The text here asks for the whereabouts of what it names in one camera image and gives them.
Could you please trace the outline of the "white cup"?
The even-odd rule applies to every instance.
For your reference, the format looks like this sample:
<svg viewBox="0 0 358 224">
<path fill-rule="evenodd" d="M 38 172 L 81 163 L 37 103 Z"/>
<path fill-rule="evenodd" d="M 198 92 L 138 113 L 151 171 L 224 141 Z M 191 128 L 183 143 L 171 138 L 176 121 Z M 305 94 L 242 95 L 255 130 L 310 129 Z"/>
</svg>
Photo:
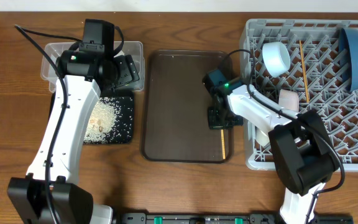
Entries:
<svg viewBox="0 0 358 224">
<path fill-rule="evenodd" d="M 255 129 L 255 140 L 262 147 L 265 147 L 267 144 L 270 143 L 269 136 L 262 132 L 259 128 Z"/>
</svg>

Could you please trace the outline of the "light blue rice bowl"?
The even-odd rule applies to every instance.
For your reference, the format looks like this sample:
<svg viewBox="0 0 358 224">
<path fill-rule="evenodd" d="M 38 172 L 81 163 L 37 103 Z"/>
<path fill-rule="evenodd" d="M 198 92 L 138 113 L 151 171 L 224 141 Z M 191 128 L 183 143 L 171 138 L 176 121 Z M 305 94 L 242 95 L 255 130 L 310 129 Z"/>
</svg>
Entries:
<svg viewBox="0 0 358 224">
<path fill-rule="evenodd" d="M 281 42 L 266 43 L 262 47 L 262 60 L 269 74 L 277 78 L 290 69 L 290 55 Z"/>
</svg>

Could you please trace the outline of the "wooden chopstick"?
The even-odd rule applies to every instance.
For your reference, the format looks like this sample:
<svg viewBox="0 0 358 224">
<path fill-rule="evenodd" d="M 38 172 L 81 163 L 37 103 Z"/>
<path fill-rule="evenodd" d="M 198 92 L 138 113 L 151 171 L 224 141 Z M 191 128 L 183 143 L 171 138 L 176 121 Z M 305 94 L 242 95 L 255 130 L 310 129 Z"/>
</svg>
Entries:
<svg viewBox="0 0 358 224">
<path fill-rule="evenodd" d="M 303 45 L 302 45 L 301 40 L 299 41 L 299 46 L 300 46 L 301 67 L 302 67 L 302 72 L 303 72 L 303 83 L 304 83 L 304 88 L 305 88 L 306 102 L 309 103 L 310 102 L 310 95 L 309 95 L 309 91 L 308 91 L 308 80 L 307 80 L 307 76 L 306 76 L 306 67 L 305 67 L 305 60 L 304 60 L 304 53 L 303 53 Z"/>
<path fill-rule="evenodd" d="M 221 148 L 222 148 L 222 157 L 223 160 L 226 159 L 226 146 L 225 146 L 225 139 L 224 139 L 224 130 L 221 129 Z"/>
</svg>

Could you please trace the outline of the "dark blue bowl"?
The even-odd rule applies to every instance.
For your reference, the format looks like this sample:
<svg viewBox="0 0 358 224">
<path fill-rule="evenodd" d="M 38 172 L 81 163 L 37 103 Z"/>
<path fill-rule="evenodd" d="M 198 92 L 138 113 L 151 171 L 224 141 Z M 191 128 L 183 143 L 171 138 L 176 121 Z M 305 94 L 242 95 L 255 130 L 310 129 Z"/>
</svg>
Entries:
<svg viewBox="0 0 358 224">
<path fill-rule="evenodd" d="M 343 64 L 349 64 L 349 68 L 342 76 L 344 81 L 349 80 L 346 90 L 352 92 L 358 90 L 358 30 L 342 28 L 339 34 L 339 51 L 347 50 Z"/>
</svg>

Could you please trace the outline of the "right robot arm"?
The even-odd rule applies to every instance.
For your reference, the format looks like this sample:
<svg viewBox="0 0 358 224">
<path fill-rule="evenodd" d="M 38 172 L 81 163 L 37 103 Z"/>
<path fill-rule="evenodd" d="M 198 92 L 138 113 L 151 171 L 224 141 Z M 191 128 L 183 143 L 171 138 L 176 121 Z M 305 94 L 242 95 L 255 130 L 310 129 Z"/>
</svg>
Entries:
<svg viewBox="0 0 358 224">
<path fill-rule="evenodd" d="M 287 110 L 259 93 L 249 81 L 228 80 L 220 69 L 208 72 L 203 85 L 213 99 L 210 129 L 231 129 L 248 120 L 268 137 L 279 179 L 286 188 L 279 211 L 283 223 L 313 223 L 319 195 L 340 188 L 325 184 L 344 172 L 320 115 Z"/>
</svg>

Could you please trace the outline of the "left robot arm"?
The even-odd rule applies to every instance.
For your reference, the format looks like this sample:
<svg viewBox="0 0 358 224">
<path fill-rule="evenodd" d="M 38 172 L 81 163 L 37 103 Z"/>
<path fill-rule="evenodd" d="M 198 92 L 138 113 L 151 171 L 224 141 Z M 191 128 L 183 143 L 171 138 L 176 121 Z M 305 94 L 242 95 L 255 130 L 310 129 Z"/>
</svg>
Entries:
<svg viewBox="0 0 358 224">
<path fill-rule="evenodd" d="M 108 21 L 85 20 L 81 39 L 48 62 L 57 76 L 55 98 L 39 150 L 7 196 L 24 223 L 112 223 L 110 206 L 98 205 L 78 186 L 81 150 L 101 94 L 137 80 L 130 55 L 122 55 Z"/>
</svg>

